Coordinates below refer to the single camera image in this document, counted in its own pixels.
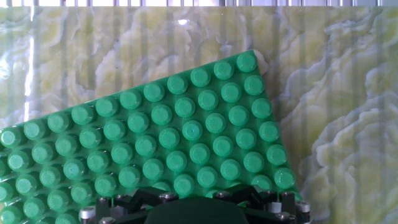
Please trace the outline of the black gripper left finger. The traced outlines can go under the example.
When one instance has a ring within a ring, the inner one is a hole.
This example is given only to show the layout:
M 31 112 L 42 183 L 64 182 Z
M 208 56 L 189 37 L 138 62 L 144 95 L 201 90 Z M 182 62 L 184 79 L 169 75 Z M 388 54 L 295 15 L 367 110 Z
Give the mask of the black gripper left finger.
M 168 192 L 154 187 L 143 187 L 133 191 L 132 195 L 101 197 L 95 204 L 80 210 L 80 223 L 143 223 L 147 207 L 178 200 L 175 192 Z

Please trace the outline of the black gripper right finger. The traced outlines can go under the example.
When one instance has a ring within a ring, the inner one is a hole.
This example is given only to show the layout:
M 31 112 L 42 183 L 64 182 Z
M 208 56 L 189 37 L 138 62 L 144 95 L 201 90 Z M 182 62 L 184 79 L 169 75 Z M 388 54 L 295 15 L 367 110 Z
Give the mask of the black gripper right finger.
M 310 204 L 296 200 L 292 192 L 278 193 L 257 185 L 235 185 L 213 194 L 226 202 L 227 216 L 238 223 L 309 224 Z

